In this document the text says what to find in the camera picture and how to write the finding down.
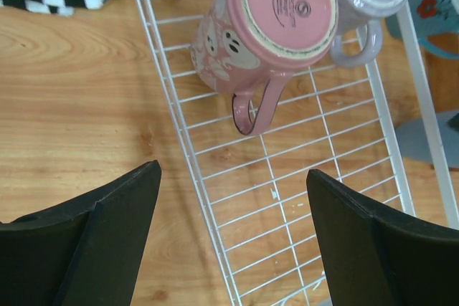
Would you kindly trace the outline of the blue floral mug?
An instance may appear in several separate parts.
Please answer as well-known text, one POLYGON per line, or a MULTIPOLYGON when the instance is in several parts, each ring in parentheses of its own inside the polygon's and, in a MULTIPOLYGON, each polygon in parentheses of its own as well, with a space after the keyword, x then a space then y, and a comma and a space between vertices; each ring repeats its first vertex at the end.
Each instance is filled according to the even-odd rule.
POLYGON ((408 3, 419 44, 439 57, 457 59, 457 53, 439 48, 428 38, 458 33, 458 0, 408 0, 408 3))

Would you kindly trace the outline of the plain blue cup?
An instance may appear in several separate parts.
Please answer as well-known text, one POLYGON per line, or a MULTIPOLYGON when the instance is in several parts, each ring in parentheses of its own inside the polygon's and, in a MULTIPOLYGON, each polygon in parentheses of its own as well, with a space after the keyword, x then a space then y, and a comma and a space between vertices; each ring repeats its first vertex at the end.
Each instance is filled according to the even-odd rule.
MULTIPOLYGON (((457 171, 458 111, 445 111, 436 116, 448 168, 457 171)), ((402 156, 433 165, 422 118, 401 124, 395 134, 402 156)))

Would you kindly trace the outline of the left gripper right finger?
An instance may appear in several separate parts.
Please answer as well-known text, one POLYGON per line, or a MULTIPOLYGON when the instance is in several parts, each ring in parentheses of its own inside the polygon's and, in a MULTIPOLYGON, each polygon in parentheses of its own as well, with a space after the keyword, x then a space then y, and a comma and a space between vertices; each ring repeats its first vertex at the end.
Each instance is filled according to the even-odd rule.
POLYGON ((311 169, 306 185, 333 305, 457 305, 458 230, 311 169))

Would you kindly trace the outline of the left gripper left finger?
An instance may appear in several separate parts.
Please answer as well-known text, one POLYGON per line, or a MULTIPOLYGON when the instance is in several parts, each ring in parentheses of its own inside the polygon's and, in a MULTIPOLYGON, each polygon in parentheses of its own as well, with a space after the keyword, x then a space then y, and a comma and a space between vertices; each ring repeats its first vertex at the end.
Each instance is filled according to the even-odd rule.
POLYGON ((1 225, 3 305, 129 305, 161 182, 149 161, 1 225))

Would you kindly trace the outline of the pink ghost mug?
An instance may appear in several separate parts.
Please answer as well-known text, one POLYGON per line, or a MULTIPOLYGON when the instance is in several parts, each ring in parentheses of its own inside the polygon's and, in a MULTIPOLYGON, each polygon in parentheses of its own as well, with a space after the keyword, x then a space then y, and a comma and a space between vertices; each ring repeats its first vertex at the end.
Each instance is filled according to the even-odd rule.
POLYGON ((243 135, 264 133, 295 72, 329 50, 337 0, 214 0, 191 44, 200 79, 232 98, 243 135))

